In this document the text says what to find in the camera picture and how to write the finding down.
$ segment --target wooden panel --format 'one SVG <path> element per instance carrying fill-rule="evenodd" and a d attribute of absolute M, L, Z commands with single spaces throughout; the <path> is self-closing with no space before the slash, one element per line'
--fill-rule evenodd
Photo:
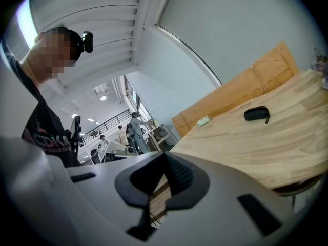
<path fill-rule="evenodd" d="M 316 71 L 297 73 L 274 91 L 195 126 L 171 151 L 237 168 L 270 189 L 319 175 L 328 167 L 328 91 L 321 81 Z M 268 124 L 243 118 L 257 106 L 269 109 Z"/>
<path fill-rule="evenodd" d="M 298 71 L 287 45 L 280 42 L 252 67 L 180 112 L 172 118 L 172 122 L 180 136 L 185 136 L 200 118 L 223 114 L 246 101 L 270 92 Z"/>

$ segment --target person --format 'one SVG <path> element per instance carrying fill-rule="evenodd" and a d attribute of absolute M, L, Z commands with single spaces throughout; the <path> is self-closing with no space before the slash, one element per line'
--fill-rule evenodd
<path fill-rule="evenodd" d="M 22 139 L 39 146 L 46 154 L 59 157 L 65 168 L 80 166 L 59 117 L 49 108 L 38 88 L 78 60 L 84 51 L 83 41 L 76 32 L 57 27 L 39 33 L 34 42 L 19 62 L 11 53 L 5 38 L 1 41 L 11 69 L 38 101 Z"/>
<path fill-rule="evenodd" d="M 143 122 L 141 120 L 138 119 L 138 114 L 136 112 L 133 112 L 131 114 L 132 119 L 131 119 L 131 124 L 132 127 L 134 129 L 134 136 L 133 139 L 135 140 L 135 142 L 138 144 L 139 148 L 142 150 L 142 152 L 144 153 L 148 153 L 150 152 L 150 148 L 147 145 L 147 143 L 145 142 L 143 136 L 142 136 L 142 131 L 141 131 L 141 127 L 140 125 L 148 125 L 149 127 L 152 125 L 152 121 L 148 121 L 148 122 Z"/>
<path fill-rule="evenodd" d="M 124 145 L 124 146 L 129 146 L 129 142 L 128 142 L 128 136 L 127 136 L 127 132 L 126 130 L 123 130 L 122 129 L 122 126 L 119 125 L 118 126 L 118 132 L 117 132 L 117 135 L 118 135 L 118 141 Z"/>

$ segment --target black t-shirt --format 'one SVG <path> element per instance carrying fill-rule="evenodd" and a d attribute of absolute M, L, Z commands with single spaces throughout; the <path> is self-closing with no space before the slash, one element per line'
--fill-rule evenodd
<path fill-rule="evenodd" d="M 38 101 L 26 124 L 22 139 L 39 146 L 46 154 L 59 157 L 65 168 L 80 166 L 59 117 L 49 108 L 34 82 L 23 72 L 4 39 L 2 45 L 13 72 Z"/>

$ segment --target white ceiling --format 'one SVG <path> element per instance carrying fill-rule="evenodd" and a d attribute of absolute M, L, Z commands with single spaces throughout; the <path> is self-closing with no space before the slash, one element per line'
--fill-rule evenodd
<path fill-rule="evenodd" d="M 40 88 L 48 105 L 65 121 L 63 124 L 68 124 L 67 117 L 72 120 L 70 116 L 79 110 L 81 113 L 93 110 L 92 106 L 99 103 L 101 97 L 94 95 L 93 88 L 100 84 L 105 83 L 111 93 L 106 94 L 107 104 L 101 104 L 94 112 L 101 113 L 102 106 L 118 104 L 111 80 L 135 71 L 131 57 L 139 1 L 30 0 L 37 32 L 64 25 L 79 35 L 84 31 L 93 33 L 93 52 L 83 53 L 74 67 L 65 68 L 58 80 Z M 16 17 L 8 27 L 6 38 L 14 55 L 22 59 L 29 48 Z"/>

